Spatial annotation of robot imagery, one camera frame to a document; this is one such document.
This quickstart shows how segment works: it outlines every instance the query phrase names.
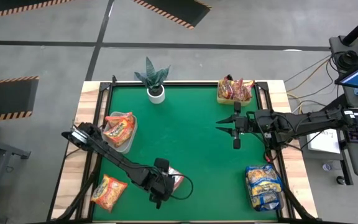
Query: potted plant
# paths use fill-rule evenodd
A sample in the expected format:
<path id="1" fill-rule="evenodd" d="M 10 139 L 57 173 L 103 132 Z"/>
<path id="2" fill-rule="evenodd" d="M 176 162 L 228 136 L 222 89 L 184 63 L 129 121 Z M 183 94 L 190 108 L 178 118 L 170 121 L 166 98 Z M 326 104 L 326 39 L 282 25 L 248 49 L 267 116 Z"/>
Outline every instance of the potted plant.
<path id="1" fill-rule="evenodd" d="M 146 86 L 149 100 L 152 103 L 162 103 L 165 99 L 165 89 L 162 83 L 168 76 L 169 68 L 154 70 L 154 66 L 150 59 L 146 57 L 146 74 L 135 72 L 136 77 Z"/>

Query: orange snack bag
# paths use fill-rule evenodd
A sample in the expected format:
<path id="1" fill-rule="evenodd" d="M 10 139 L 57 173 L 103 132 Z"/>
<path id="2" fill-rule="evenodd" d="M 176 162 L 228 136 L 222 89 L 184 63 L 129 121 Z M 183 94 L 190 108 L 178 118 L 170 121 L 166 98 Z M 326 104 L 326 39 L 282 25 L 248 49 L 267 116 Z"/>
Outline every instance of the orange snack bag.
<path id="1" fill-rule="evenodd" d="M 91 200 L 111 212 L 112 207 L 127 186 L 127 183 L 104 174 L 103 180 L 94 190 Z"/>
<path id="2" fill-rule="evenodd" d="M 119 147 L 131 137 L 133 130 L 133 120 L 130 122 L 129 119 L 122 118 L 115 126 L 105 131 L 103 134 L 114 143 L 114 146 Z"/>

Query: green table surface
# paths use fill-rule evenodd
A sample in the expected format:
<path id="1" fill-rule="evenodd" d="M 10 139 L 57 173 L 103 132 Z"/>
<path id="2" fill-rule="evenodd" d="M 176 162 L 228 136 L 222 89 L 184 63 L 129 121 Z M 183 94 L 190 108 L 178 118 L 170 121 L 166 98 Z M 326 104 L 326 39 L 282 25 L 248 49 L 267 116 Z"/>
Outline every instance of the green table surface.
<path id="1" fill-rule="evenodd" d="M 264 146 L 245 134 L 241 149 L 235 150 L 232 137 L 215 128 L 216 121 L 233 114 L 233 105 L 216 102 L 216 87 L 166 86 L 165 101 L 154 105 L 144 87 L 119 86 L 111 100 L 110 113 L 131 111 L 137 117 L 138 128 L 126 156 L 147 165 L 153 165 L 156 157 L 168 159 L 193 181 L 194 192 L 186 200 L 170 198 L 157 210 L 148 193 L 103 158 L 99 179 L 107 174 L 127 182 L 128 187 L 111 213 L 96 205 L 94 221 L 277 220 L 275 212 L 256 212 L 251 207 L 244 185 L 246 166 L 265 164 Z M 254 97 L 242 113 L 255 110 Z M 185 179 L 173 194 L 184 197 L 189 191 Z"/>

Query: basket of snacks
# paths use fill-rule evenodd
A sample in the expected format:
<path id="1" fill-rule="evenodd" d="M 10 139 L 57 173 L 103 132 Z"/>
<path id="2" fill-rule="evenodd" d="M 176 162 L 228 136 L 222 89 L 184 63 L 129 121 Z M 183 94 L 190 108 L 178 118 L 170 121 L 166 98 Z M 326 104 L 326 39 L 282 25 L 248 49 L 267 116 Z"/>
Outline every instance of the basket of snacks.
<path id="1" fill-rule="evenodd" d="M 112 112 L 105 117 L 107 124 L 102 138 L 117 152 L 126 154 L 131 149 L 137 129 L 136 117 L 129 113 Z"/>
<path id="2" fill-rule="evenodd" d="M 233 80 L 231 75 L 227 75 L 222 80 L 218 81 L 218 93 L 216 95 L 218 103 L 232 105 L 235 101 L 241 103 L 241 106 L 246 106 L 252 99 L 252 87 L 255 81 L 244 82 L 240 80 Z"/>

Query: white flower pot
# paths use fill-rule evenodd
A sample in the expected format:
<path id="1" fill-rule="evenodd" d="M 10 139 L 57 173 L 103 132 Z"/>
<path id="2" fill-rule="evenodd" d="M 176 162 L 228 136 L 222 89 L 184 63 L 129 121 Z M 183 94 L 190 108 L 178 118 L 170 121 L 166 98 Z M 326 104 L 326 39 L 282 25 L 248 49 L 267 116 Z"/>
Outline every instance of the white flower pot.
<path id="1" fill-rule="evenodd" d="M 149 100 L 154 104 L 162 103 L 165 100 L 165 89 L 164 86 L 162 87 L 162 93 L 159 96 L 153 96 L 149 93 L 149 89 L 146 89 L 147 95 L 149 96 Z"/>

